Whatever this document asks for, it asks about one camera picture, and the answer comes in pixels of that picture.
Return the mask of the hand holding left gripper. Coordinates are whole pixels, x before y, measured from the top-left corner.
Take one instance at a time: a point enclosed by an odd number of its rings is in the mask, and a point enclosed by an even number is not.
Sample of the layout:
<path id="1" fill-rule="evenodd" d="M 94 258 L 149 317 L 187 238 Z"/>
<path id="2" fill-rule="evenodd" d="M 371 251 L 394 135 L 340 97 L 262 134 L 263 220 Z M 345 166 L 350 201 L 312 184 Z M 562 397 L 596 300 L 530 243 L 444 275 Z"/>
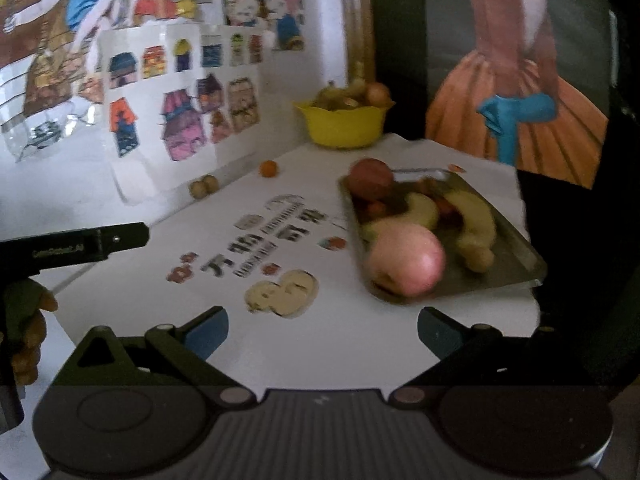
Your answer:
<path id="1" fill-rule="evenodd" d="M 30 278 L 21 284 L 17 292 L 14 292 L 13 299 L 21 301 L 26 308 L 34 310 L 28 324 L 24 326 L 20 351 L 12 358 L 16 384 L 29 386 L 38 378 L 41 346 L 47 337 L 47 324 L 43 312 L 55 312 L 58 310 L 58 302 L 50 290 Z"/>

